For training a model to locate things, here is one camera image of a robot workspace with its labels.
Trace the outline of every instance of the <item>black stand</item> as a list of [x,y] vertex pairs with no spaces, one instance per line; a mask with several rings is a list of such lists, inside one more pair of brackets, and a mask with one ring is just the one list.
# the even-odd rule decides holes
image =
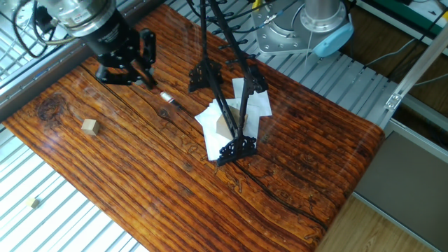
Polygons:
[[[216,0],[201,0],[200,3],[200,17],[202,28],[202,61],[190,72],[190,92],[193,92],[199,88],[210,87],[215,94],[216,101],[221,109],[225,122],[229,127],[233,140],[220,150],[220,157],[218,159],[218,166],[224,165],[228,162],[245,158],[250,155],[255,155],[257,150],[255,147],[256,139],[243,135],[244,118],[246,115],[247,101],[249,95],[252,95],[254,91],[264,92],[267,90],[267,84],[265,78],[261,75],[256,65],[249,66],[247,63],[246,55],[239,49],[239,45],[247,43],[247,40],[236,41],[233,36],[233,31],[239,29],[239,27],[229,27],[225,17],[219,8],[219,4],[224,4],[224,1],[217,2]],[[206,17],[206,7],[210,7],[215,17]],[[221,76],[220,64],[213,62],[209,59],[207,53],[207,21],[216,23],[220,29],[214,31],[214,34],[223,33],[228,45],[223,45],[220,49],[231,48],[233,49],[236,59],[229,60],[226,64],[238,63],[243,71],[244,75],[244,89],[241,98],[241,107],[239,110],[239,122],[236,122],[229,106],[225,100],[224,94],[219,86],[223,82]]]

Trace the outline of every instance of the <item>white paper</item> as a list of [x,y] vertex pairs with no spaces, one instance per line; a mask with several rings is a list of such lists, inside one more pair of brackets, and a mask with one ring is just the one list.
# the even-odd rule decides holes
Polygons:
[[[235,93],[236,99],[241,99],[243,96],[244,79],[235,78],[233,82],[233,92]],[[272,116],[271,104],[269,103],[269,97],[267,91],[258,94],[254,92],[247,101],[248,105],[257,106],[260,110],[260,116]]]
[[[239,109],[239,101],[236,99],[228,99],[228,105],[236,109]],[[258,137],[258,127],[260,124],[260,114],[258,107],[248,105],[247,106],[247,122],[243,130],[243,134],[248,137]],[[202,125],[204,132],[205,145],[207,149],[207,156],[210,161],[217,160],[220,156],[219,151],[222,147],[226,146],[230,141],[224,136],[216,133],[216,122],[221,116],[221,110],[219,109],[216,100],[210,104],[210,106],[201,114],[196,115],[196,120]]]

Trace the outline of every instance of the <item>metal grating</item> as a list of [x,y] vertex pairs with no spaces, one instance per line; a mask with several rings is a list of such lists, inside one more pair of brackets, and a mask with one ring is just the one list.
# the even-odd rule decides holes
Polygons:
[[[19,44],[13,31],[12,15],[18,1],[0,2],[0,89],[6,85],[7,77],[14,72],[23,69],[25,65],[33,60],[28,55],[23,47]],[[23,41],[28,45],[31,51],[35,54],[43,49],[43,44],[37,40],[32,26],[29,23],[32,14],[32,2],[27,4],[17,17],[17,24],[19,32],[22,35]],[[55,32],[55,39],[64,37],[66,32],[59,27]]]
[[[167,4],[199,23],[185,1],[170,0]],[[221,5],[224,11],[236,14],[250,7],[247,1],[238,0]],[[241,30],[253,26],[249,16],[230,24],[241,25]],[[214,24],[209,25],[210,31],[215,29]],[[235,37],[249,40],[241,45],[247,53],[256,54],[260,61],[345,109],[381,127],[389,121],[383,105],[396,84],[346,55],[335,53],[323,59],[315,55],[307,58],[305,54],[266,56],[258,52],[254,34],[235,34]],[[41,201],[37,209],[24,205],[28,197]],[[0,125],[0,248],[2,251],[147,251],[3,125]]]
[[[35,197],[36,209],[24,201]],[[146,251],[0,125],[2,251]]]

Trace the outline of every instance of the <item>glossy table surface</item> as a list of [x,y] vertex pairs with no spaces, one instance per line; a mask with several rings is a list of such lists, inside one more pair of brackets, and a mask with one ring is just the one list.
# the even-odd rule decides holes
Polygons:
[[[167,6],[145,27],[157,34],[154,77],[182,110],[139,86],[98,83],[89,59],[4,125],[150,251],[313,251],[382,130],[259,63],[274,115],[260,119],[258,154],[216,167],[194,119],[213,93],[187,91],[200,28]],[[232,59],[224,43],[210,35],[212,60]],[[222,74],[232,98],[242,73]],[[98,136],[82,132],[86,118]]]

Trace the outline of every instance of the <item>wooden block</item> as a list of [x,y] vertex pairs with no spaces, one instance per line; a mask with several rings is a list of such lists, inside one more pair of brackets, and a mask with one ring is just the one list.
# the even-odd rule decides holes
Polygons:
[[[229,106],[230,112],[233,115],[233,118],[235,121],[239,122],[239,109]],[[247,114],[244,116],[244,126],[247,124]],[[227,126],[227,123],[225,122],[224,115],[221,115],[216,121],[216,133],[220,134],[221,136],[225,137],[226,139],[232,140],[232,133],[230,133],[229,127]]]
[[27,199],[27,201],[25,202],[25,204],[26,204],[28,207],[31,207],[31,208],[35,209],[35,208],[39,205],[39,200],[38,200],[38,199],[35,199],[35,198],[33,198],[33,197],[29,197],[29,198]]
[[98,134],[98,130],[99,130],[99,123],[96,120],[85,119],[81,129],[86,134],[96,136]]

